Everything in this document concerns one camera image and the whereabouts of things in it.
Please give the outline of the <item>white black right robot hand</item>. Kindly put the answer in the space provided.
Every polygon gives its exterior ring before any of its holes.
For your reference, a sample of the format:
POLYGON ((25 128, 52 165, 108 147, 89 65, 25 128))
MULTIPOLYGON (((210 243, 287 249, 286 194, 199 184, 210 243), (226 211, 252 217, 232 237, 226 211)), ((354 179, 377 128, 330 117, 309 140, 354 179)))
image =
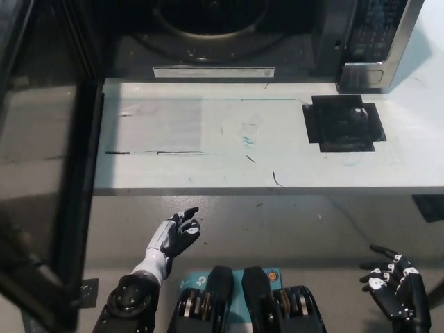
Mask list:
POLYGON ((420 271, 401 253, 375 244, 370 249, 388 260, 360 265, 368 271, 359 279, 364 285, 362 291, 372 296, 388 319, 430 327, 427 292, 420 271))

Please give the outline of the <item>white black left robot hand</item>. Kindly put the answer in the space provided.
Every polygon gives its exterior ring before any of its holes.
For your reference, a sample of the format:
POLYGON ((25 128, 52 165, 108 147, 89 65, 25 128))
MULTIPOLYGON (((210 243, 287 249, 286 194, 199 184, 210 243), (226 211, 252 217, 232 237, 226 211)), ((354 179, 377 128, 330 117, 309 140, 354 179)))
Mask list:
POLYGON ((194 218, 198 207, 175 213, 161 222, 147 249, 160 251, 166 258, 175 258, 200 237, 200 223, 194 218))

